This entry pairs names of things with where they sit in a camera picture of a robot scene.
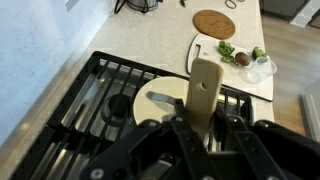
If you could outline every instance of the wooden floor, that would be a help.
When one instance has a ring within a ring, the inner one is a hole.
[[[277,64],[274,76],[276,123],[305,135],[299,97],[320,79],[320,29],[300,28],[287,21],[262,16],[266,51]]]

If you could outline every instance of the green vegetable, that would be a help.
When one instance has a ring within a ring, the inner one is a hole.
[[[231,62],[234,62],[234,57],[229,55],[229,56],[223,56],[221,58],[221,61],[225,62],[225,63],[231,63]]]
[[[220,41],[218,50],[222,56],[229,56],[232,54],[235,48],[232,47],[230,43],[227,43],[225,41]]]
[[[252,57],[256,60],[258,57],[267,57],[267,54],[259,47],[255,47],[252,51]]]

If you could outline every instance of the countertop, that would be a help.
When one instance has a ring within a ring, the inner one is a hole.
[[[119,14],[109,17],[70,73],[58,74],[56,80],[48,86],[54,87],[55,92],[42,95],[33,111],[17,127],[0,156],[3,162],[0,166],[2,177],[10,177],[14,167],[94,51],[187,75],[187,52],[193,38],[199,33],[192,24],[192,17],[203,9],[222,12],[234,21],[237,30],[228,42],[247,48],[259,46],[264,49],[258,0],[235,2],[237,9],[227,8],[224,0],[187,0],[187,7],[183,8],[179,0],[165,0],[159,3],[158,9],[145,15],[124,7]],[[274,121],[272,103],[253,97],[252,102],[255,120]]]
[[[236,1],[236,9],[226,7],[224,0],[185,2],[186,8],[179,0],[164,1],[159,3],[158,9],[144,15],[124,6],[118,14],[107,19],[89,45],[87,55],[99,50],[188,76],[188,50],[199,33],[193,26],[192,17],[203,9],[222,12],[233,20],[236,33],[226,41],[248,49],[265,48],[258,0]],[[273,91],[273,83],[264,89]],[[252,100],[255,120],[274,121],[272,103],[254,97]]]

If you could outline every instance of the white wall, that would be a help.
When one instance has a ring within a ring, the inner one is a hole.
[[[312,19],[312,16],[320,9],[320,0],[310,0],[306,6],[297,14],[290,24],[305,27]]]
[[[0,147],[66,61],[107,18],[106,0],[0,0]]]

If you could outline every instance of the white cutting board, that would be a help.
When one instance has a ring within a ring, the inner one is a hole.
[[[193,40],[189,49],[187,59],[187,73],[190,74],[192,62],[196,57],[210,60],[219,64],[223,68],[223,85],[249,93],[250,95],[267,101],[272,101],[273,76],[270,76],[257,84],[250,83],[245,78],[243,78],[245,77],[243,70],[249,70],[254,62],[251,62],[247,67],[238,67],[234,64],[227,64],[222,62],[222,56],[218,52],[219,41],[219,39],[215,39],[213,37],[199,33]],[[235,56],[238,52],[244,52],[249,57],[251,57],[251,53],[254,48],[251,47],[250,49],[246,49],[235,44],[232,44],[232,46],[235,48],[235,51],[232,53],[233,56]]]

